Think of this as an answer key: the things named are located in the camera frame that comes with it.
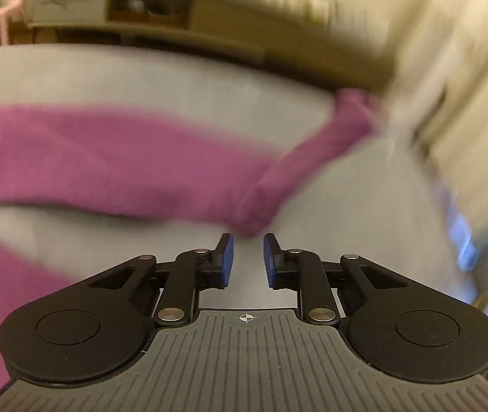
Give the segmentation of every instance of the black circular cover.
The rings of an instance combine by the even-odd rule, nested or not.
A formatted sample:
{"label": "black circular cover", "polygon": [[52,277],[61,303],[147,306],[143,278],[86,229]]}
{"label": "black circular cover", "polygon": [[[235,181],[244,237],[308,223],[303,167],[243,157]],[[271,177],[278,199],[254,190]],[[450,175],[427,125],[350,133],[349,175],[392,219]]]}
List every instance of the black circular cover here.
{"label": "black circular cover", "polygon": [[365,361],[403,380],[441,384],[488,370],[488,317],[425,286],[377,290],[347,337]]}
{"label": "black circular cover", "polygon": [[129,362],[146,331],[116,290],[58,291],[14,311],[0,327],[0,352],[12,377],[68,384]]}

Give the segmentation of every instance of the blue object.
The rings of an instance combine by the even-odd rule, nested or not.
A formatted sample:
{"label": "blue object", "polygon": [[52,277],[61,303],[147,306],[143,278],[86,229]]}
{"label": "blue object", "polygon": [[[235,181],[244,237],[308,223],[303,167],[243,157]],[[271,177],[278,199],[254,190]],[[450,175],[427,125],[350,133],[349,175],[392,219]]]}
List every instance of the blue object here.
{"label": "blue object", "polygon": [[272,250],[267,236],[263,237],[263,260],[265,261],[265,271],[267,272],[269,288],[273,288],[275,281],[275,259],[272,256]]}
{"label": "blue object", "polygon": [[223,252],[223,261],[221,262],[221,274],[223,275],[223,285],[225,287],[229,285],[229,278],[231,277],[232,260],[234,259],[234,255],[234,240],[232,239],[231,235],[229,241],[227,242],[227,246],[225,246],[225,250]]}

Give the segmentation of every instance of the bed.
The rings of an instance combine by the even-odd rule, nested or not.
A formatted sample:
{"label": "bed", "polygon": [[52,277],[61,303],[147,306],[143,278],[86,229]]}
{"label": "bed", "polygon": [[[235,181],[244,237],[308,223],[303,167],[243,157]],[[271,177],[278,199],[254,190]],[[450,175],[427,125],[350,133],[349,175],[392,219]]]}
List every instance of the bed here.
{"label": "bed", "polygon": [[[320,89],[232,64],[165,51],[98,45],[0,48],[0,104],[119,104],[237,133],[287,151],[319,128],[333,106]],[[270,232],[281,247],[324,260],[360,254],[464,301],[475,296],[456,264],[420,160],[389,134],[371,137],[324,168],[283,207]],[[74,279],[140,254],[173,260],[213,247],[223,225],[143,221],[58,207],[0,206],[0,243]],[[201,307],[295,307],[268,288],[262,238],[235,237],[229,289]]]}

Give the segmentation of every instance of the wooden cabinet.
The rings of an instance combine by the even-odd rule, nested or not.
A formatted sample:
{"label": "wooden cabinet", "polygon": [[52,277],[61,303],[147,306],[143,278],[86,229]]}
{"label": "wooden cabinet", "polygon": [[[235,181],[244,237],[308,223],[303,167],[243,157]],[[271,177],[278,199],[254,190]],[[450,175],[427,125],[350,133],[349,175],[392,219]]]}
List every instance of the wooden cabinet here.
{"label": "wooden cabinet", "polygon": [[258,46],[270,59],[292,65],[303,41],[297,23],[224,0],[196,0],[191,28]]}
{"label": "wooden cabinet", "polygon": [[335,40],[308,35],[297,55],[295,66],[308,75],[341,86],[382,89],[393,74],[392,62],[383,57],[368,57],[352,45],[346,48]]}
{"label": "wooden cabinet", "polygon": [[[135,2],[141,2],[141,11],[132,9]],[[393,57],[372,57],[260,0],[26,0],[25,4],[32,27],[84,28],[156,38],[255,65],[267,62],[330,87],[378,91],[393,73]],[[155,13],[160,6],[174,13]]]}
{"label": "wooden cabinet", "polygon": [[31,23],[89,22],[106,20],[107,0],[26,0]]}

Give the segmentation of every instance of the gray ribbed base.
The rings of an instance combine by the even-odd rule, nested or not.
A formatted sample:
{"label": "gray ribbed base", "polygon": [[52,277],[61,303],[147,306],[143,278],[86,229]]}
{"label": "gray ribbed base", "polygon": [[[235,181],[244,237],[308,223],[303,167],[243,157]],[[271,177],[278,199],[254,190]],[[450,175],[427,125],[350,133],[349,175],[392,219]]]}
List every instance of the gray ribbed base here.
{"label": "gray ribbed base", "polygon": [[17,381],[0,412],[487,411],[480,375],[443,385],[397,380],[360,361],[337,330],[292,310],[202,311],[158,332],[132,367],[79,388]]}

